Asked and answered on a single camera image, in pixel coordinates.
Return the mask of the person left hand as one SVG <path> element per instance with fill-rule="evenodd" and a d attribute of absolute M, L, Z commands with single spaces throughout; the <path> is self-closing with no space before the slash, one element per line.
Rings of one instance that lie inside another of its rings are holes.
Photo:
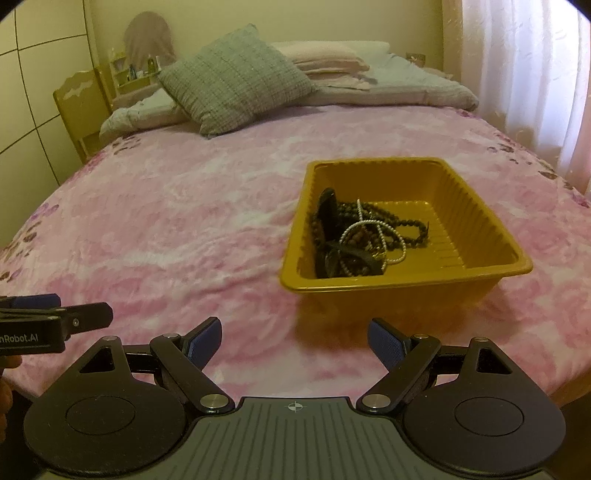
<path fill-rule="evenodd" d="M 18 368 L 22 364 L 20 355 L 2 356 L 0 358 L 0 443 L 4 443 L 7 431 L 7 415 L 13 405 L 12 389 L 3 378 L 5 370 Z"/>

